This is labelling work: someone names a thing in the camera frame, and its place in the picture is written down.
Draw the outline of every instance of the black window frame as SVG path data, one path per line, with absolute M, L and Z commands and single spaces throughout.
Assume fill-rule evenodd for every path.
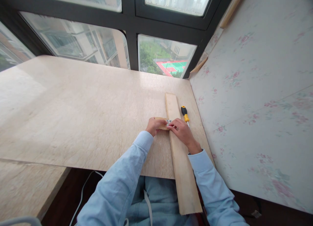
M 141 13 L 143 7 L 139 0 L 122 0 L 121 13 L 60 0 L 0 0 L 0 21 L 36 56 L 53 54 L 21 17 L 20 11 L 113 28 L 125 34 L 124 30 L 132 70 L 139 70 L 138 34 L 193 44 L 197 48 L 183 75 L 183 78 L 188 78 L 230 2 L 231 0 L 212 0 L 205 15 L 197 17 L 148 5 L 144 5 L 144 8 L 150 10 L 145 15 Z M 160 10 L 168 17 L 159 17 Z M 169 17 L 176 17 L 177 20 L 175 23 L 168 22 L 166 18 Z
M 203 16 L 194 16 L 161 7 L 145 5 L 144 0 L 135 0 L 138 17 L 174 23 L 181 26 L 206 30 L 221 0 L 209 0 Z

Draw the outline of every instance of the screwdriver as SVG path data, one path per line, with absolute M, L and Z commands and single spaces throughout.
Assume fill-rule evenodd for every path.
M 183 114 L 183 116 L 184 116 L 184 118 L 185 118 L 185 122 L 187 122 L 188 127 L 190 127 L 190 126 L 189 126 L 189 123 L 188 123 L 189 118 L 188 118 L 188 114 L 187 114 L 187 109 L 186 109 L 185 106 L 182 106 L 181 109 L 182 109 L 182 114 Z

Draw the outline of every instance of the dark wooden floor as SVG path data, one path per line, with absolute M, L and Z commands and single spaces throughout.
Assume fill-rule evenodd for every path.
M 50 208 L 48 209 L 45 217 L 43 218 L 43 226 L 68 226 L 70 224 L 70 221 L 81 199 L 82 187 L 91 172 L 92 170 L 72 168 Z M 91 174 L 85 185 L 83 200 L 78 213 L 94 192 L 100 179 L 101 176 L 97 173 Z M 259 203 L 261 204 L 262 216 L 257 219 L 250 218 L 249 216 L 251 213 L 254 212 L 254 210 L 259 209 L 254 198 L 248 194 L 237 191 L 232 192 L 235 195 L 235 201 L 240 206 L 239 213 L 244 216 L 246 222 L 249 225 L 313 225 L 313 215 L 263 199 L 259 200 Z

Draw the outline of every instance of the beige tabletop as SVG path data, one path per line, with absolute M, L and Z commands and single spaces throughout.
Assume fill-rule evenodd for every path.
M 212 159 L 188 80 L 52 56 L 0 73 L 0 158 L 107 171 L 150 117 L 166 118 L 165 92 L 187 107 Z M 175 178 L 169 131 L 155 137 L 141 174 Z
M 70 168 L 0 159 L 0 221 L 42 220 Z

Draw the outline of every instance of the yellow screwdriver handle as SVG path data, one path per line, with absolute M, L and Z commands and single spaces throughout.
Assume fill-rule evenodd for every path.
M 187 114 L 187 109 L 186 109 L 186 107 L 185 107 L 185 106 L 182 106 L 182 107 L 181 107 L 181 110 L 182 110 L 182 114 L 183 114 L 183 116 L 184 116 L 184 118 L 185 118 L 185 122 L 188 122 L 188 121 L 189 121 L 189 118 L 188 118 L 188 114 Z

